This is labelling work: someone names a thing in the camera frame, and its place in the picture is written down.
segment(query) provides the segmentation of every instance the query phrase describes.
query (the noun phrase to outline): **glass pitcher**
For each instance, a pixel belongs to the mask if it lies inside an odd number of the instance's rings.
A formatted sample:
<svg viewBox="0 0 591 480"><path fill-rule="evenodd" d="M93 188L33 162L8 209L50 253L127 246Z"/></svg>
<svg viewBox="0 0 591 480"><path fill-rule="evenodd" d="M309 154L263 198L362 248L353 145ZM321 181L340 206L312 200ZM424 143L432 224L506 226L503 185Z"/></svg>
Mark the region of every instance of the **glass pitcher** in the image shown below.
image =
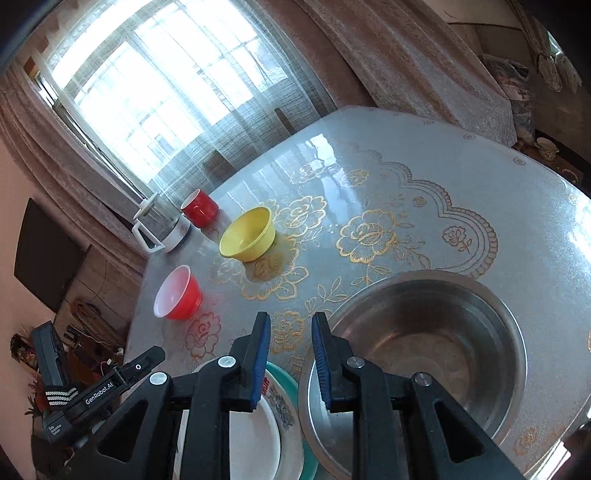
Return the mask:
<svg viewBox="0 0 591 480"><path fill-rule="evenodd" d="M152 254L159 250L170 252L189 231L191 223L164 194L154 193L139 205L134 216L132 233L142 248ZM150 247L140 231L154 243Z"/></svg>

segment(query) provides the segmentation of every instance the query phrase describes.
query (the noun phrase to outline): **brown curtain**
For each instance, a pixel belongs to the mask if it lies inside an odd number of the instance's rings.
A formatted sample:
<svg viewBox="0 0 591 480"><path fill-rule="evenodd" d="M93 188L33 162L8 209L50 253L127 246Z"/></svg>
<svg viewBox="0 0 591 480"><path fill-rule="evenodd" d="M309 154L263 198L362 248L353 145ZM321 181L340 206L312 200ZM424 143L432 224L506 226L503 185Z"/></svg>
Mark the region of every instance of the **brown curtain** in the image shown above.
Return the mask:
<svg viewBox="0 0 591 480"><path fill-rule="evenodd" d="M141 282L146 259L129 219L137 200L123 192L41 98L16 63L0 76L0 136L27 178L114 266ZM99 200L103 199L109 208Z"/></svg>
<svg viewBox="0 0 591 480"><path fill-rule="evenodd" d="M422 0L251 1L292 39L337 106L369 105L360 82L380 108L443 120L507 146L517 141L509 100Z"/></svg>

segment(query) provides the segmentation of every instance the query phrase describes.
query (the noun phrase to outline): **screw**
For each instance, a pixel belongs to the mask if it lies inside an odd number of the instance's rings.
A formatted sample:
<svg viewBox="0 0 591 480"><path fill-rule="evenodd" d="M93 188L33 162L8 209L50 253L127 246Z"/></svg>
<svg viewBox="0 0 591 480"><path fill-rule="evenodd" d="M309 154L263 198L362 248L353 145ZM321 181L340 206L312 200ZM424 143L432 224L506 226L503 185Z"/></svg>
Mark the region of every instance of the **screw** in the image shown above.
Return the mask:
<svg viewBox="0 0 591 480"><path fill-rule="evenodd" d="M152 385L162 385L166 382L166 374L163 372L156 372L155 374L150 375L150 383Z"/></svg>
<svg viewBox="0 0 591 480"><path fill-rule="evenodd" d="M422 387L428 387L433 383L433 377L429 374L420 372L414 376L414 381Z"/></svg>
<svg viewBox="0 0 591 480"><path fill-rule="evenodd" d="M347 365L349 365L351 368L361 368L365 365L365 360L357 355L350 356L347 359Z"/></svg>
<svg viewBox="0 0 591 480"><path fill-rule="evenodd" d="M222 368L230 368L236 365L236 359L232 356L226 355L217 361L217 364Z"/></svg>

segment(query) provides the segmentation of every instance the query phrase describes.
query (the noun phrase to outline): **red and white bowl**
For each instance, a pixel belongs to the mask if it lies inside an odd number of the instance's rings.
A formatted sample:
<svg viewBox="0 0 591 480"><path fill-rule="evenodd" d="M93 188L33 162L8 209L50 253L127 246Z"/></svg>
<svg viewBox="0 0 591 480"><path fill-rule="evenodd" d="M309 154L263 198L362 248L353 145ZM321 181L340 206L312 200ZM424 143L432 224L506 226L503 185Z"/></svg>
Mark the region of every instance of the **red and white bowl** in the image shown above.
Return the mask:
<svg viewBox="0 0 591 480"><path fill-rule="evenodd" d="M187 320L201 305L203 294L188 265L175 268L156 294L154 315Z"/></svg>

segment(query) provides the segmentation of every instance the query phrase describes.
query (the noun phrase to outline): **yellow bowl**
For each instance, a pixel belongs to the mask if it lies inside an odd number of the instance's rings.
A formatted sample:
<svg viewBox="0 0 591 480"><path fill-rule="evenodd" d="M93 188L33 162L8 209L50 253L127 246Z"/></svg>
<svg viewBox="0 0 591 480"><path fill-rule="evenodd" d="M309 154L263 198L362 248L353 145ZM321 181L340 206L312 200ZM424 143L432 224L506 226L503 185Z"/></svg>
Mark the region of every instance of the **yellow bowl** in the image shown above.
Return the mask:
<svg viewBox="0 0 591 480"><path fill-rule="evenodd" d="M220 255L252 262L269 250L275 240L273 215L267 207L256 207L238 217L220 240Z"/></svg>

